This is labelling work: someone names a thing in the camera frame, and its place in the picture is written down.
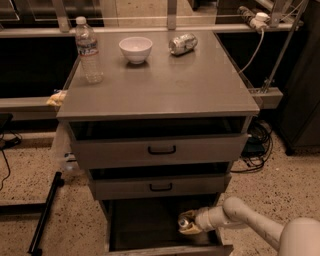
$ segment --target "gray cabinet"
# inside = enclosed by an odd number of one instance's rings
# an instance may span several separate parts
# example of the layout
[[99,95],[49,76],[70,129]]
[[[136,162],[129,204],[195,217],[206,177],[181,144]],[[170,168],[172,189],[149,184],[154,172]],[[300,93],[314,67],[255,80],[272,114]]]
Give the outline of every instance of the gray cabinet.
[[[210,31],[186,55],[168,51],[184,32],[102,33],[104,81],[88,85],[77,67],[57,118],[108,219],[106,255],[229,255],[213,231],[184,236],[181,212],[213,206],[259,108]],[[141,65],[118,43],[146,36]]]

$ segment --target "cabinet top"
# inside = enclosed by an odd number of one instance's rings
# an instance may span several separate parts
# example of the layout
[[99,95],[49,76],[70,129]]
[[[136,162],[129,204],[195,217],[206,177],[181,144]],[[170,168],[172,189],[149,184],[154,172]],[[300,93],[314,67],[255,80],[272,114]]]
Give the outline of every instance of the cabinet top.
[[[181,56],[169,52],[169,41],[188,31],[98,34],[104,72],[89,85],[81,64],[72,78],[57,118],[69,121],[251,116],[259,113],[245,84],[211,31],[192,32],[195,49]],[[143,64],[130,64],[119,42],[130,36],[153,41]]]

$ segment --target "cabinet drawer front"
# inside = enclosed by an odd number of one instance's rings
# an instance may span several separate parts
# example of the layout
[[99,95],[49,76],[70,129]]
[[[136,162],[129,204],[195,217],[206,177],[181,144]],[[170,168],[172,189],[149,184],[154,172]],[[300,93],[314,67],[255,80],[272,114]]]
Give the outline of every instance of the cabinet drawer front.
[[71,144],[82,169],[237,160],[247,135],[148,141],[81,141]]
[[223,193],[231,179],[229,174],[92,181],[95,200],[150,198],[163,196]]
[[232,245],[217,246],[176,246],[153,249],[107,252],[106,256],[228,256],[233,251]]

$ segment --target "bottle cap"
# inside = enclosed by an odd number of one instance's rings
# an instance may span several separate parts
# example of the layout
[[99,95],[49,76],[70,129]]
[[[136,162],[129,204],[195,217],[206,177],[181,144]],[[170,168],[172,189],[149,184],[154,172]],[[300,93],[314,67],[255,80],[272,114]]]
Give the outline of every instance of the bottle cap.
[[76,23],[78,25],[86,24],[87,23],[87,19],[86,19],[86,17],[79,16],[79,17],[76,18]]

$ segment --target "drawer handle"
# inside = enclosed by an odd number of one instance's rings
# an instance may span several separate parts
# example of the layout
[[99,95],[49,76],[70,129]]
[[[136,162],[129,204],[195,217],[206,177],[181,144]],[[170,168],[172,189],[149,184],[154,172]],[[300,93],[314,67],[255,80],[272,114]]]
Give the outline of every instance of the drawer handle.
[[158,188],[156,186],[153,186],[152,184],[149,184],[149,188],[153,192],[169,191],[172,189],[172,183],[169,183],[168,187],[159,186]]
[[148,153],[150,155],[170,155],[176,153],[176,146],[172,146],[172,150],[170,151],[153,151],[151,147],[148,147]]

